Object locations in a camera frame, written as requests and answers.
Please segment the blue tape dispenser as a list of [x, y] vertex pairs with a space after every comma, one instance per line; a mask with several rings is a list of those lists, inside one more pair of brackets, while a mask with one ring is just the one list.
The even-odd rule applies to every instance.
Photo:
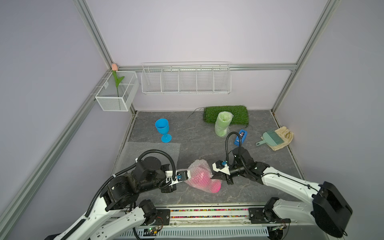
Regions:
[[240, 145], [240, 143], [242, 143], [242, 144], [244, 143], [244, 141], [248, 135], [248, 132], [245, 130], [240, 130], [239, 135], [240, 135], [241, 139], [239, 137], [236, 137], [236, 139], [234, 141], [234, 145], [237, 147]]

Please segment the pink plastic wine glass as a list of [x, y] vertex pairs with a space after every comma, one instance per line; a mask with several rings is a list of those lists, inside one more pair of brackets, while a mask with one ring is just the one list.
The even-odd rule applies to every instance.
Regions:
[[217, 179], [212, 179], [211, 171], [203, 168], [191, 169], [190, 180], [187, 180], [187, 184], [198, 190], [202, 190], [206, 193], [218, 193], [221, 189], [222, 182]]

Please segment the blue plastic wine glass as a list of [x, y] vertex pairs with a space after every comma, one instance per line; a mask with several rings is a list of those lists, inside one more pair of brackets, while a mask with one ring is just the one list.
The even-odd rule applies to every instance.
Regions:
[[159, 119], [155, 122], [157, 131], [162, 135], [161, 141], [163, 143], [169, 143], [172, 140], [172, 136], [169, 134], [170, 126], [167, 119]]

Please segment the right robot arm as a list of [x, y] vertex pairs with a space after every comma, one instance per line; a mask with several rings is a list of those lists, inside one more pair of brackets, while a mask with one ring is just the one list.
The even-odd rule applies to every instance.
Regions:
[[244, 177], [264, 186], [283, 191], [296, 202], [272, 197], [263, 208], [249, 209], [252, 224], [281, 224], [288, 227], [292, 221], [315, 224], [334, 238], [347, 236], [346, 228], [353, 214], [337, 187], [329, 182], [308, 182], [287, 175], [264, 162], [254, 161], [248, 150], [239, 143], [233, 149], [233, 162], [226, 159], [213, 164], [214, 178], [234, 183], [234, 177]]

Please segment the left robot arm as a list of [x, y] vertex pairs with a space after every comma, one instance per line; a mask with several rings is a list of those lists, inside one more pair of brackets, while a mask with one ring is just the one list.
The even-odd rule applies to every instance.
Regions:
[[113, 240], [122, 233], [149, 226], [154, 236], [169, 223], [169, 211], [157, 210], [151, 200], [136, 204], [139, 195], [155, 189], [171, 193], [179, 180], [172, 157], [161, 150], [147, 150], [137, 161], [109, 177], [91, 200], [87, 211], [61, 234], [48, 240]]

